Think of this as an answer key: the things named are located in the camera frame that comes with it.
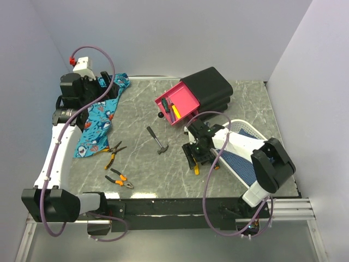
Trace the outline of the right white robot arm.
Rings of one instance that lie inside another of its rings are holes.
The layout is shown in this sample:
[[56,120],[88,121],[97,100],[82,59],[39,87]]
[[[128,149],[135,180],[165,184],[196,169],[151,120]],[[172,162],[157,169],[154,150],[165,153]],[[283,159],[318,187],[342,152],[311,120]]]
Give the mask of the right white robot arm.
[[233,153],[253,165],[256,180],[242,195],[239,213],[246,218],[258,210],[258,204],[274,194],[291,177],[296,167],[281,142],[276,138],[251,138],[230,130],[232,122],[212,127],[197,120],[184,128],[189,134],[189,147],[192,160],[199,162],[209,159],[211,150]]

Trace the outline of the black drawer cabinet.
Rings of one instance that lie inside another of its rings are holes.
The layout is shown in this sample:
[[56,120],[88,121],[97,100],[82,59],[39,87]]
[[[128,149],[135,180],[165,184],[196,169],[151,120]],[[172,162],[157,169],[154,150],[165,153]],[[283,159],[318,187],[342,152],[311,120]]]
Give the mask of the black drawer cabinet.
[[198,112],[227,110],[233,88],[215,67],[191,74],[181,78],[180,81],[198,100]]

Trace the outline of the yellow handle screwdriver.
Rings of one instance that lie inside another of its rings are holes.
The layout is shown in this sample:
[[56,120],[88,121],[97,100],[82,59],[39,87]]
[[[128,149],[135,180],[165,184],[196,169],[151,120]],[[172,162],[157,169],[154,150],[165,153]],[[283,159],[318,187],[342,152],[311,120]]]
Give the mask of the yellow handle screwdriver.
[[174,105],[174,103],[172,102],[172,100],[170,98],[169,98],[169,102],[170,102],[170,106],[172,108],[172,111],[174,112],[174,115],[179,120],[181,118],[181,115],[180,115],[177,107]]
[[194,173],[195,173],[195,175],[199,175],[200,174],[200,170],[199,170],[199,166],[198,166],[197,162],[195,163],[195,166],[194,166]]

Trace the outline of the pink top drawer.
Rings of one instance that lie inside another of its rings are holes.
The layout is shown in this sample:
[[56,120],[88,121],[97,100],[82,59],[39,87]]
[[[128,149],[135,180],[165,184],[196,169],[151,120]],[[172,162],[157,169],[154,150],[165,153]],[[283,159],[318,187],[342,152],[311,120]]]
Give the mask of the pink top drawer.
[[[165,112],[161,104],[162,97],[166,98],[168,103],[170,103],[169,102],[169,98],[170,98],[174,103],[174,105],[177,107],[181,115],[181,118],[179,120],[176,118],[176,121],[174,123],[171,123],[170,114]],[[161,96],[157,97],[155,99],[155,103],[159,107],[159,110],[164,114],[164,117],[168,120],[168,122],[172,126],[179,123],[181,120],[185,119],[187,116],[190,115],[191,112],[197,110],[200,106],[200,103],[197,100],[197,98],[194,96],[191,90],[186,86],[186,84],[182,81],[180,81],[174,87],[171,87],[168,91],[163,93]]]

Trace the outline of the blue red screwdriver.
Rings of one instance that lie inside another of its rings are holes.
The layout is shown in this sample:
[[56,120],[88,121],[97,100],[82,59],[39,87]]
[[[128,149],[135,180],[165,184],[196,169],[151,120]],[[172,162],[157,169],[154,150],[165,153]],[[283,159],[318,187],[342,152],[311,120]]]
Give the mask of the blue red screwdriver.
[[172,110],[172,107],[171,107],[170,103],[169,103],[169,110],[170,110],[169,114],[170,114],[171,123],[174,123],[176,121],[176,116],[175,116],[175,113]]

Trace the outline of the green handle screwdriver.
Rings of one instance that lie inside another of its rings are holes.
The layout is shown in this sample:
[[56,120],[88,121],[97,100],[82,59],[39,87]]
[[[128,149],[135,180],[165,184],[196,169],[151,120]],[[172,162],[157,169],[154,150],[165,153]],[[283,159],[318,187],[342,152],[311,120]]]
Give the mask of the green handle screwdriver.
[[161,104],[162,104],[162,106],[163,106],[163,108],[164,108],[166,113],[170,113],[171,112],[169,104],[168,104],[166,98],[162,97]]

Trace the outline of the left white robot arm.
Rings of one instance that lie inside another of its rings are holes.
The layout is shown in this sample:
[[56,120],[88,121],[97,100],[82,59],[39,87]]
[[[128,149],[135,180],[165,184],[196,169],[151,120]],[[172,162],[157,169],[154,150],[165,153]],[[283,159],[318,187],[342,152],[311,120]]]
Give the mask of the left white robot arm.
[[44,166],[33,188],[22,191],[21,200],[36,222],[74,222],[89,212],[95,219],[107,216],[109,207],[103,192],[74,195],[68,192],[70,165],[89,116],[86,105],[102,94],[117,98],[119,87],[113,76],[101,72],[106,84],[87,75],[61,76],[61,95],[52,115],[52,138]]

